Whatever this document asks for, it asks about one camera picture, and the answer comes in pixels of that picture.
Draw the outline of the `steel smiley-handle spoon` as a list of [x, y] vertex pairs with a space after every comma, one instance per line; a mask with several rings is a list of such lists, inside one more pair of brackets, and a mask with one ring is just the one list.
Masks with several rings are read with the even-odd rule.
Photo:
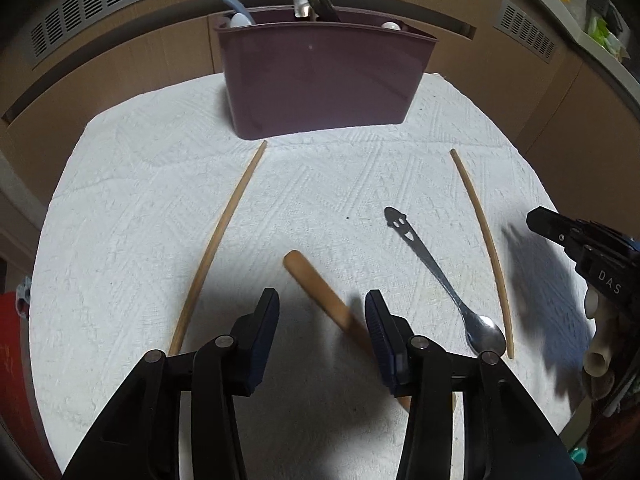
[[416, 230], [413, 229], [407, 216], [398, 209], [387, 206], [384, 208], [384, 217], [387, 225], [404, 240], [427, 270], [433, 274], [435, 280], [439, 282], [439, 285], [442, 286], [458, 309], [469, 347], [476, 354], [491, 351], [498, 356], [503, 356], [506, 353], [506, 336], [503, 335], [502, 330], [491, 318], [477, 314], [464, 303]]

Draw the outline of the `wooden spoon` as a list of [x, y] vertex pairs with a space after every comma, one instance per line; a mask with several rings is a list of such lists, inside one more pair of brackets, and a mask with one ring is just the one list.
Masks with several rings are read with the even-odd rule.
[[414, 336], [408, 322], [393, 315], [378, 289], [364, 298], [364, 322], [347, 307], [317, 269], [299, 251], [291, 250], [283, 257], [288, 274], [349, 338], [371, 359], [375, 359], [384, 386], [410, 413], [409, 341]]

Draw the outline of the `white ball-end utensil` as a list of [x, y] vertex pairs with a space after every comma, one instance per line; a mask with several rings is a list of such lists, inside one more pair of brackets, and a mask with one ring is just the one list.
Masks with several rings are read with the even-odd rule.
[[395, 22], [385, 22], [381, 26], [389, 30], [401, 30], [400, 25]]

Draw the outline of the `blue-grey plastic spoon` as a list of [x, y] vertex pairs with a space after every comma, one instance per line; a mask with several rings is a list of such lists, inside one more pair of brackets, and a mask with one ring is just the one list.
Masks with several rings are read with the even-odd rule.
[[245, 14], [252, 21], [253, 25], [256, 24], [254, 18], [252, 17], [252, 14], [250, 14], [250, 11], [247, 9], [246, 6], [244, 6], [244, 4], [240, 0], [222, 0], [222, 2], [226, 6], [228, 6], [234, 12], [234, 14], [235, 13]]

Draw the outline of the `white plastic spoon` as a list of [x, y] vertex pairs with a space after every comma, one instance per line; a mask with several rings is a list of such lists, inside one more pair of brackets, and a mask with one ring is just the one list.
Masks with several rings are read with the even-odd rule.
[[230, 20], [231, 28], [239, 28], [239, 27], [246, 27], [246, 26], [252, 26], [252, 25], [253, 25], [252, 21], [245, 14], [242, 14], [242, 13], [235, 13]]

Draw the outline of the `red floor mat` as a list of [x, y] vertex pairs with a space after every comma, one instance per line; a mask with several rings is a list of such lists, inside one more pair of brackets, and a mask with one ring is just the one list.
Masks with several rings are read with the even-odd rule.
[[35, 399], [28, 321], [17, 304], [16, 292], [1, 295], [1, 420], [29, 466], [43, 479], [59, 479]]

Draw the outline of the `green packaged items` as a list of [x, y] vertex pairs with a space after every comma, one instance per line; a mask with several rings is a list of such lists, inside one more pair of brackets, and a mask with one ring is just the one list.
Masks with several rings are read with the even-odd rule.
[[610, 55], [614, 56], [618, 62], [622, 62], [625, 58], [630, 58], [626, 47], [608, 30], [606, 21], [600, 18], [599, 15], [590, 18], [587, 26], [587, 35], [597, 44], [600, 44], [604, 50], [607, 50]]

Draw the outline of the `white textured table cloth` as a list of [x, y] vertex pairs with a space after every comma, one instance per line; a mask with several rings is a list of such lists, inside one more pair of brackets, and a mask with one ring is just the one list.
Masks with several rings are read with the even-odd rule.
[[[30, 307], [35, 394], [56, 462], [80, 441], [144, 352], [167, 350], [205, 249], [234, 192], [182, 348], [193, 351], [281, 301], [264, 380], [236, 414], [254, 479], [390, 479], [407, 414], [375, 359], [320, 308], [393, 314], [448, 351], [470, 348], [458, 296], [513, 325], [509, 366], [562, 429], [584, 392], [585, 284], [527, 229], [549, 206], [533, 167], [446, 79], [425, 76], [399, 125], [239, 139], [221, 76], [142, 94], [92, 118], [41, 231]], [[446, 292], [391, 228], [406, 215], [452, 284]], [[500, 263], [509, 309], [498, 298]]]

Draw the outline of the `small grey vent grille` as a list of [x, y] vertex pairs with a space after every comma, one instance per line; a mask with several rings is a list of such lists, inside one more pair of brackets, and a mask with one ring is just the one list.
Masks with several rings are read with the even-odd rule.
[[494, 27], [544, 62], [551, 61], [556, 47], [554, 39], [511, 0], [501, 1]]

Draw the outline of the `purple plastic utensil caddy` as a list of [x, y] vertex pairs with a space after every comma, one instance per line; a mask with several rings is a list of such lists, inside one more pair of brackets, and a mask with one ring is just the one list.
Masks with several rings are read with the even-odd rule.
[[374, 11], [338, 9], [339, 23], [296, 20], [292, 6], [252, 14], [253, 26], [231, 28], [231, 12], [212, 23], [232, 124], [244, 140], [400, 124], [438, 43]]

